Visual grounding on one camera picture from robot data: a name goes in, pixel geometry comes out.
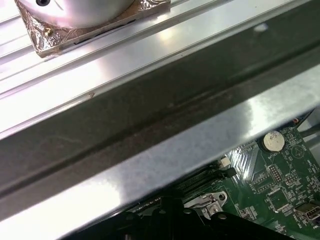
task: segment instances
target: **motherboard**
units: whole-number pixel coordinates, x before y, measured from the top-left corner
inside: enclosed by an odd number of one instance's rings
[[[237,147],[220,160],[236,174],[202,185],[184,202],[225,193],[224,212],[293,239],[320,239],[320,167],[295,127],[278,132],[284,140],[280,151],[268,151],[261,139]]]

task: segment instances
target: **black plastic part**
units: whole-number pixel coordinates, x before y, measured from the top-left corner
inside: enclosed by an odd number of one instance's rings
[[[0,220],[319,64],[319,22],[311,0],[1,140]]]
[[[288,236],[227,212],[219,212],[208,220],[181,199],[165,196],[161,207],[151,216],[138,217],[122,213],[95,226],[79,231],[63,240],[289,240]]]

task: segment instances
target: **screw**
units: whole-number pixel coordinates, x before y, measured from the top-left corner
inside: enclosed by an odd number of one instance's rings
[[[218,218],[221,219],[221,220],[226,220],[226,219],[227,219],[227,216],[224,215],[224,214],[219,214],[219,215],[218,215]]]
[[[215,206],[210,207],[210,211],[212,212],[212,214],[215,214],[216,212],[218,212]]]
[[[52,34],[54,34],[54,31],[53,31],[51,28],[46,27],[46,28],[44,29],[44,36],[45,36],[46,38],[51,37]]]

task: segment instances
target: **microchip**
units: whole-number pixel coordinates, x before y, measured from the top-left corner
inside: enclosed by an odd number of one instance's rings
[[[278,190],[276,192],[273,192],[268,196],[270,203],[273,205],[274,209],[279,212],[288,205],[288,200],[286,195],[282,190]]]

